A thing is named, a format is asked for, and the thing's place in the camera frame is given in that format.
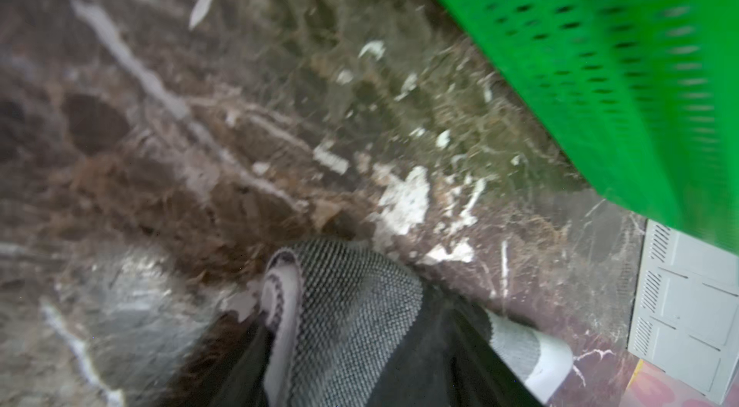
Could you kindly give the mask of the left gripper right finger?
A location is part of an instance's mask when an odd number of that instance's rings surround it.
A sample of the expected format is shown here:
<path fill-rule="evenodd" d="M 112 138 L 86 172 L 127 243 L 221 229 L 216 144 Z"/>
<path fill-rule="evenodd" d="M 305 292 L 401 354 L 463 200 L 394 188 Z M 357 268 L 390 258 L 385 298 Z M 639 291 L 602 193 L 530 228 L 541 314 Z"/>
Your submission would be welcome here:
<path fill-rule="evenodd" d="M 423 286 L 421 310 L 383 368 L 371 406 L 540 406 L 492 349 L 482 307 Z"/>

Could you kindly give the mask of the white file organizer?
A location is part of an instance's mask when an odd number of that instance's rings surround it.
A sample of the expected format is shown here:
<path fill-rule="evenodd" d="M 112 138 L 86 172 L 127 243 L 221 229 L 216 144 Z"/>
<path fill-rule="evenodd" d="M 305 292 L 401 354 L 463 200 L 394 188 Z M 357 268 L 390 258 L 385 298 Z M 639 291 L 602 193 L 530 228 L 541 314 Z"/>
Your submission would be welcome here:
<path fill-rule="evenodd" d="M 737 256 L 648 221 L 627 349 L 725 401 L 738 372 Z"/>

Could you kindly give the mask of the green plastic basket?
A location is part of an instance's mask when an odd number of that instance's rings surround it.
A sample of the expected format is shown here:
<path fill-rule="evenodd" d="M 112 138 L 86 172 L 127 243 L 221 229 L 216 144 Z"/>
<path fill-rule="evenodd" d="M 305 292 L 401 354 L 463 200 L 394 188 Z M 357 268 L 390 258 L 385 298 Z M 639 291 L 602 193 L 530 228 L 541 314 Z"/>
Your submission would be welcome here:
<path fill-rule="evenodd" d="M 738 0 L 438 0 L 606 199 L 738 249 Z"/>

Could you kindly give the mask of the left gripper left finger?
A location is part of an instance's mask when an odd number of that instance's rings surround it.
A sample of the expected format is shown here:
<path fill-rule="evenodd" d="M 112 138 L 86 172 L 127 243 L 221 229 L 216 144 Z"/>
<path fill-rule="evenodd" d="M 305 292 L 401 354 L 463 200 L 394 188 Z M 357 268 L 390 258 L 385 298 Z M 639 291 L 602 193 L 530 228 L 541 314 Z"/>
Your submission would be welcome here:
<path fill-rule="evenodd" d="M 264 380 L 274 335 L 265 317 L 240 323 L 242 334 L 179 406 L 268 406 Z"/>

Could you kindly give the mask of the grey black checked scarf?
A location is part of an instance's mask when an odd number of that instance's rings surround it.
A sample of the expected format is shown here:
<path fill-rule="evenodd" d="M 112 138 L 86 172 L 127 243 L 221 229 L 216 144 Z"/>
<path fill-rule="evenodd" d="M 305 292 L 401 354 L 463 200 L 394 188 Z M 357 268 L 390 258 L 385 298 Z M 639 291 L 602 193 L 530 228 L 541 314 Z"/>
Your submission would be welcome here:
<path fill-rule="evenodd" d="M 268 406 L 371 406 L 373 387 L 421 310 L 424 285 L 445 288 L 352 241 L 277 250 L 255 315 L 274 335 Z M 573 368 L 571 347 L 473 303 L 492 324 L 492 349 L 545 405 Z"/>

